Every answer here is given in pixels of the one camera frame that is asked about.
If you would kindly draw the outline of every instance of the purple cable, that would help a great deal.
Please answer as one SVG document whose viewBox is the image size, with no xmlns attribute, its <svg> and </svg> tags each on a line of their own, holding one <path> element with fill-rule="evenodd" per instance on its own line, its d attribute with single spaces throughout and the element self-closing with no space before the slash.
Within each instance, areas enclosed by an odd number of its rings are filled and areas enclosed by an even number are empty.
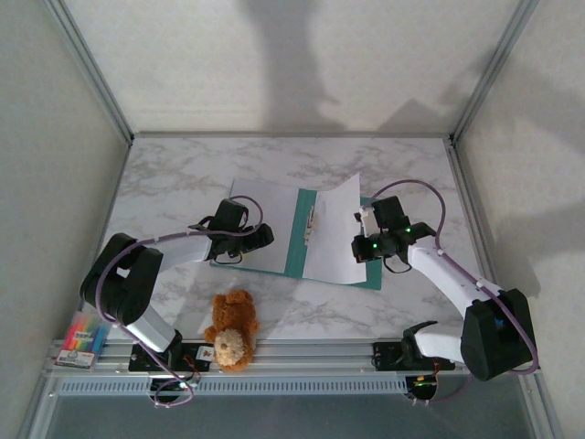
<svg viewBox="0 0 585 439">
<path fill-rule="evenodd" d="M 403 185 L 406 183 L 415 183 L 418 185 L 423 185 L 424 187 L 430 189 L 431 192 L 437 196 L 437 198 L 441 202 L 441 220 L 439 221 L 439 226 L 437 227 L 437 234 L 435 235 L 435 246 L 437 247 L 437 251 L 441 251 L 442 252 L 441 257 L 445 258 L 445 261 L 447 261 L 455 270 L 457 270 L 459 273 L 461 273 L 472 284 L 478 284 L 479 281 L 477 279 L 475 279 L 475 277 L 473 277 L 473 275 L 471 275 L 467 270 L 465 270 L 459 263 L 454 261 L 451 258 L 451 256 L 449 256 L 441 246 L 441 232 L 442 232 L 442 227 L 445 224 L 445 217 L 447 215 L 447 207 L 445 205 L 444 198 L 442 197 L 441 193 L 435 187 L 433 187 L 432 185 L 430 185 L 426 181 L 418 180 L 415 178 L 407 178 L 404 180 L 395 181 L 394 183 L 390 183 L 389 185 L 384 186 L 382 189 L 380 189 L 378 192 L 376 192 L 368 201 L 366 201 L 366 203 L 364 204 L 364 207 L 369 206 L 372 203 L 372 201 L 374 201 L 374 199 L 376 199 L 376 197 L 378 195 L 380 195 L 382 192 L 384 192 L 385 190 L 390 189 L 391 187 Z M 494 294 L 492 291 L 489 290 L 489 288 L 486 288 L 485 286 L 482 286 L 480 289 L 485 294 L 487 294 L 487 296 L 489 298 L 494 300 L 494 302 L 502 309 L 502 312 L 504 313 L 504 315 L 510 320 L 510 323 L 512 323 L 512 326 L 516 329 L 516 331 L 518 332 L 518 334 L 520 335 L 522 340 L 526 343 L 526 346 L 528 347 L 528 350 L 530 351 L 530 355 L 532 356 L 532 365 L 529 368 L 522 369 L 522 370 L 512 369 L 510 371 L 513 373 L 516 373 L 518 375 L 527 375 L 527 374 L 530 374 L 530 373 L 534 372 L 535 370 L 537 370 L 538 369 L 537 347 L 534 345 L 534 343 L 532 342 L 532 340 L 528 336 L 525 329 L 522 328 L 522 326 L 516 320 L 514 315 L 510 312 L 510 310 L 507 308 L 507 306 L 504 304 L 504 302 L 502 302 L 496 294 Z"/>
<path fill-rule="evenodd" d="M 119 252 L 106 265 L 106 267 L 103 269 L 103 272 L 101 273 L 100 278 L 98 279 L 98 283 L 97 283 L 96 288 L 95 288 L 95 307 L 98 310 L 98 314 L 100 315 L 100 317 L 102 319 L 104 319 L 105 321 L 107 321 L 107 322 L 111 322 L 111 323 L 115 323 L 116 322 L 116 319 L 114 317 L 112 317 L 112 316 L 104 313 L 103 310 L 101 309 L 101 289 L 103 288 L 103 283 L 105 282 L 105 279 L 108 276 L 108 273 L 118 264 L 118 262 L 124 256 L 130 254 L 137 247 L 140 247 L 142 245 L 144 245 L 144 246 L 145 245 L 152 245 L 152 244 L 154 244 L 156 242 L 167 242 L 167 241 L 180 240 L 182 238 L 186 238 L 186 237 L 190 237 L 190 236 L 228 235 L 228 236 L 241 237 L 241 236 L 251 235 L 256 230 L 258 230 L 258 228 L 260 227 L 260 225 L 264 221 L 264 212 L 263 212 L 262 207 L 260 206 L 260 204 L 258 204 L 258 202 L 255 199 L 253 199 L 251 197 L 248 197 L 246 195 L 238 195 L 236 197 L 231 197 L 230 199 L 247 199 L 248 201 L 251 201 L 258 208 L 258 212 L 260 213 L 260 219 L 258 220 L 258 224 L 256 224 L 252 228 L 252 230 L 249 230 L 249 231 L 246 231 L 246 232 L 221 231 L 221 230 L 191 230 L 191 231 L 182 231 L 182 232 L 179 232 L 179 233 L 171 233 L 169 235 L 161 236 L 158 239 L 157 238 L 151 238 L 151 239 L 148 239 L 148 240 L 137 241 L 134 244 L 129 245 L 124 250 L 122 250 L 121 252 Z M 147 347 L 143 343 L 143 341 L 141 341 L 137 336 L 135 336 L 132 332 L 130 332 L 127 327 L 125 327 L 124 325 L 120 325 L 120 328 L 122 329 L 122 331 L 124 332 L 124 334 L 126 334 L 127 336 L 129 336 L 136 343 L 138 343 L 140 345 L 140 347 L 144 350 L 144 352 L 146 352 L 153 359 L 153 361 L 162 370 L 164 370 L 166 373 L 168 373 L 169 375 L 171 375 L 173 377 L 171 380 L 166 381 L 164 384 L 162 384 L 156 390 L 156 393 L 154 394 L 154 403 L 156 405 L 159 405 L 159 404 L 160 405 L 163 405 L 166 408 L 171 408 L 171 407 L 175 407 L 177 405 L 182 405 L 182 404 L 185 404 L 185 403 L 191 401 L 193 399 L 193 397 L 194 397 L 193 389 L 191 388 L 191 385 L 188 382 L 186 382 L 184 379 L 182 379 L 181 377 L 179 377 L 176 374 L 176 372 L 172 371 L 168 366 L 166 366 L 164 364 L 164 362 L 158 358 L 158 356 L 156 355 L 156 353 L 153 352 L 149 347 Z M 165 403 L 165 404 L 162 404 L 161 402 L 159 402 L 158 395 L 159 395 L 160 391 L 163 388 L 168 387 L 169 385 L 171 385 L 173 383 L 176 383 L 176 382 L 182 382 L 182 383 L 184 383 L 186 385 L 186 388 L 187 388 L 188 393 L 189 393 L 187 395 L 187 398 L 185 398 L 183 400 L 176 401 L 176 402 L 168 402 L 168 403 Z"/>
</svg>

